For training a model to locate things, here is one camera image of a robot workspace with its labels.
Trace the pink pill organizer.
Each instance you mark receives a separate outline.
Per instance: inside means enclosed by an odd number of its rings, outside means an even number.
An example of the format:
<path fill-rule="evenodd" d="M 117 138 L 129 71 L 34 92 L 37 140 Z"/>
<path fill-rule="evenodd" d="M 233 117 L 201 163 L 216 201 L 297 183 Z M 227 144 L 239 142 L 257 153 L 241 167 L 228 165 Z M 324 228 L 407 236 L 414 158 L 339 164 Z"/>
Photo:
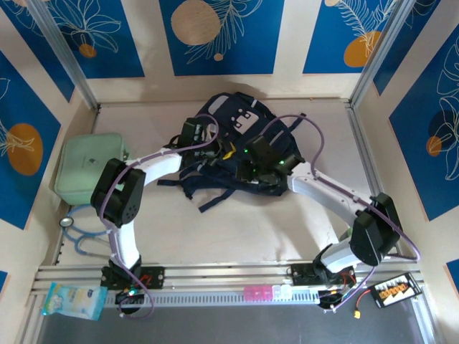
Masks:
<path fill-rule="evenodd" d="M 270 285 L 250 285 L 243 290 L 245 302 L 264 302 L 273 300 L 273 289 Z"/>

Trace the black orange power board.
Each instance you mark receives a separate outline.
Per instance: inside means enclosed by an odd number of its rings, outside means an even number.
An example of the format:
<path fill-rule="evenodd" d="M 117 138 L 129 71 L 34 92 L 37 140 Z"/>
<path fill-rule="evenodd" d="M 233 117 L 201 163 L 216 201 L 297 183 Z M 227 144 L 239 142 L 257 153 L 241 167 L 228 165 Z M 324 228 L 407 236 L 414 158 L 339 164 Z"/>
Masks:
<path fill-rule="evenodd" d="M 386 308 L 422 294 L 420 286 L 410 272 L 372 285 L 369 289 L 379 308 Z"/>

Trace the navy blue backpack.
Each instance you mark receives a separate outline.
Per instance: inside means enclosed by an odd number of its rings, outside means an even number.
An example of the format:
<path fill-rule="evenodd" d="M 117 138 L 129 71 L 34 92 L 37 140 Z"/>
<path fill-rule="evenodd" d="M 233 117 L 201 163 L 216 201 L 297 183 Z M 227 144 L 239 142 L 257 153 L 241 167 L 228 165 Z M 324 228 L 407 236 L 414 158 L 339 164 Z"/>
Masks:
<path fill-rule="evenodd" d="M 237 177 L 239 164 L 244 160 L 243 148 L 249 140 L 262 135 L 279 153 L 297 153 L 301 156 L 293 131 L 305 118 L 300 114 L 287 126 L 264 104 L 241 92 L 219 93 L 212 96 L 200 109 L 201 114 L 211 115 L 219 124 L 219 137 L 234 143 L 236 152 L 225 161 L 193 163 L 183 168 L 178 179 L 160 179 L 160 186 L 179 186 L 185 197 L 192 199 L 198 190 L 221 189 L 222 195 L 201 205 L 204 213 L 229 198 L 236 191 L 258 196 L 281 196 L 284 192 L 272 186 L 260 186 L 257 182 L 244 182 Z"/>

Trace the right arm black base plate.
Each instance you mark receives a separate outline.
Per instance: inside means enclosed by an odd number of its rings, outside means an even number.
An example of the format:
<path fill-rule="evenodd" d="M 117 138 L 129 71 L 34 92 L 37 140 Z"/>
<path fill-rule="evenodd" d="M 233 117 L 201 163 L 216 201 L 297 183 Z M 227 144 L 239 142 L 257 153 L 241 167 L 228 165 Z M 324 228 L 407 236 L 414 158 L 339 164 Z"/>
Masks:
<path fill-rule="evenodd" d="M 352 287 L 356 284 L 355 277 L 346 268 L 333 273 L 321 264 L 298 263 L 290 266 L 290 275 L 294 286 L 331 286 L 348 284 Z"/>

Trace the right aluminium frame post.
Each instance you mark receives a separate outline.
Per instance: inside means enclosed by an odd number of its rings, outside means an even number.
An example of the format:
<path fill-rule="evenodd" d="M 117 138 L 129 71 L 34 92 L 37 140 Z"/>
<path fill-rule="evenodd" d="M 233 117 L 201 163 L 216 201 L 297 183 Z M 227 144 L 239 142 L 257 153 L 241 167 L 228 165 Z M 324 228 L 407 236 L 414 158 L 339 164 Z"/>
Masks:
<path fill-rule="evenodd" d="M 373 83 L 373 78 L 383 63 L 384 58 L 387 56 L 394 40 L 397 38 L 400 29 L 404 25 L 404 21 L 414 1 L 415 0 L 397 0 L 394 11 L 390 18 L 388 18 L 387 24 L 377 41 L 374 51 L 371 53 L 356 87 L 349 97 L 349 106 L 351 109 L 355 109 L 358 106 L 363 96 L 365 96 L 367 89 Z"/>

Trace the light blue stethoscope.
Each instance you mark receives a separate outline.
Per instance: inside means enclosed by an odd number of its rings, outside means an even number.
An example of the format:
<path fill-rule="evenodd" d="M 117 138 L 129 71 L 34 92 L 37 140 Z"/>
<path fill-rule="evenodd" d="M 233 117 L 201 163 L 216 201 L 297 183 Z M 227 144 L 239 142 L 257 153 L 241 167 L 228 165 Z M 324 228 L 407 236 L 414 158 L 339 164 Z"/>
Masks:
<path fill-rule="evenodd" d="M 107 236 L 107 231 L 86 231 L 79 228 L 75 224 L 74 215 L 76 213 L 90 208 L 89 204 L 83 204 L 78 206 L 72 206 L 64 217 L 59 220 L 59 226 L 64 234 L 64 237 L 73 243 L 74 250 L 77 254 L 83 257 L 97 257 L 101 259 L 109 260 L 110 254 L 99 254 L 95 252 L 89 252 L 82 248 L 84 242 L 95 242 L 105 247 L 110 248 L 110 243 L 107 239 L 103 239 L 103 236 Z"/>

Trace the mint green zip pouch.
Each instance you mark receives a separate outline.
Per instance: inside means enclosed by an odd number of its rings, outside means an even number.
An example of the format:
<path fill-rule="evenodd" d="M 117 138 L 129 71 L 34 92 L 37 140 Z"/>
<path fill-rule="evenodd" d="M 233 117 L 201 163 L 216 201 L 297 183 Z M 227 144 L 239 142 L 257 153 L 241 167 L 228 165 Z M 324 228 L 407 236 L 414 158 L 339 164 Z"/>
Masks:
<path fill-rule="evenodd" d="M 106 163 L 111 158 L 125 161 L 128 157 L 119 133 L 75 136 L 62 148 L 55 193 L 71 206 L 89 204 Z"/>

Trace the right aluminium table rail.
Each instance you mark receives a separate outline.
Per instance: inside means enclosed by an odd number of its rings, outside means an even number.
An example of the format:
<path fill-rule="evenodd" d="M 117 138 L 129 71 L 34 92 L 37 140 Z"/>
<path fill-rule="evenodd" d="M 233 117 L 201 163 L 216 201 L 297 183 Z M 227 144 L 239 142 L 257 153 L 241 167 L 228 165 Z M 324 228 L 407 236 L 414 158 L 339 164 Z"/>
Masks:
<path fill-rule="evenodd" d="M 362 197 L 368 205 L 364 205 L 364 209 L 357 212 L 350 245 L 353 252 L 357 254 L 363 263 L 375 267 L 381 263 L 383 258 L 396 245 L 399 240 L 399 234 L 376 214 L 373 208 L 389 219 L 394 220 L 397 224 L 399 219 L 393 201 L 380 190 L 369 149 L 366 146 L 363 131 L 360 128 L 356 114 L 351 108 L 347 108 L 346 111 L 370 189 L 370 194 Z"/>

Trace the left aluminium frame post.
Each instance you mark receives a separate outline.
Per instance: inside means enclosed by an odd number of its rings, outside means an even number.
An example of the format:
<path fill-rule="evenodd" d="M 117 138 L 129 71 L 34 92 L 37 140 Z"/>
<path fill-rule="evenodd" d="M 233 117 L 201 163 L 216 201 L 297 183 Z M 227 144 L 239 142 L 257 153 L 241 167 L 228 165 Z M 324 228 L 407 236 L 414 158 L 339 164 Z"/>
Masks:
<path fill-rule="evenodd" d="M 25 0 L 25 2 L 29 13 L 60 61 L 60 64 L 65 69 L 68 77 L 80 92 L 81 97 L 91 110 L 97 112 L 99 103 L 46 4 L 41 0 Z"/>

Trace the aluminium frame post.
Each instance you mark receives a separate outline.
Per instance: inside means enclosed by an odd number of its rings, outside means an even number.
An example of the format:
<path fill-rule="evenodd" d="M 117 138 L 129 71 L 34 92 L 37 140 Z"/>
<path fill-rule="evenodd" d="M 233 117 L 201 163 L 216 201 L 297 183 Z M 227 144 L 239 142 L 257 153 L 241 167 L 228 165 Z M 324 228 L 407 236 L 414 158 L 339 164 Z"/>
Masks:
<path fill-rule="evenodd" d="M 60 64 L 65 69 L 68 77 L 80 92 L 81 97 L 91 110 L 97 112 L 99 103 L 46 4 L 41 0 L 25 0 L 25 2 L 29 13 L 60 61 Z"/>
<path fill-rule="evenodd" d="M 394 11 L 390 18 L 388 18 L 387 24 L 377 41 L 374 51 L 371 53 L 356 87 L 349 97 L 349 106 L 351 109 L 355 109 L 358 106 L 363 96 L 365 96 L 367 89 L 373 83 L 373 78 L 383 63 L 384 58 L 387 56 L 394 40 L 397 38 L 400 29 L 404 25 L 404 21 L 414 1 L 415 0 L 397 0 Z"/>

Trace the wet wipes packet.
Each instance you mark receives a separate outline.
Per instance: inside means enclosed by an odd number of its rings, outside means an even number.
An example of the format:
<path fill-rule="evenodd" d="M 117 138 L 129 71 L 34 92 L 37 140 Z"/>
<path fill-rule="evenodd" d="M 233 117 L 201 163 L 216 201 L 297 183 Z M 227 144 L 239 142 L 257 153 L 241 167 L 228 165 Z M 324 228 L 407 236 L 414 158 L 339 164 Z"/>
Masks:
<path fill-rule="evenodd" d="M 99 320 L 107 295 L 107 287 L 75 287 L 52 282 L 44 301 L 42 314 L 61 314 L 85 320 Z"/>

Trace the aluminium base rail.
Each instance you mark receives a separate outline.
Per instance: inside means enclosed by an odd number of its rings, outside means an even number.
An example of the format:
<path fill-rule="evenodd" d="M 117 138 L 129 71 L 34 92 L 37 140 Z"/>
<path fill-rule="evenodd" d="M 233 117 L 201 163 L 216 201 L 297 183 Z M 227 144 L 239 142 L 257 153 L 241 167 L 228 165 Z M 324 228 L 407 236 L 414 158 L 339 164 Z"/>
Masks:
<path fill-rule="evenodd" d="M 101 266 L 43 266 L 35 274 L 31 293 L 45 293 L 52 282 L 70 286 L 99 285 Z M 249 285 L 292 285 L 290 267 L 274 265 L 193 265 L 165 267 L 163 290 L 241 290 Z"/>

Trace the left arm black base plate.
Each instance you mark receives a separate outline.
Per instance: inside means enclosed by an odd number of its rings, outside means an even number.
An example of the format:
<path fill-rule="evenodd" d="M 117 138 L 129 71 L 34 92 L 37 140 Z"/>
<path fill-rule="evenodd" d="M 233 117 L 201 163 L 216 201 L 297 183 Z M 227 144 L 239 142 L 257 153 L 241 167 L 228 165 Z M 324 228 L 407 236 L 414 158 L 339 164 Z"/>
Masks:
<path fill-rule="evenodd" d="M 135 267 L 133 269 L 133 274 L 149 290 L 159 290 L 164 285 L 164 267 Z M 109 290 L 124 290 L 128 287 L 135 287 L 136 289 L 141 288 L 126 271 L 118 266 L 102 268 L 100 285 L 107 287 Z"/>

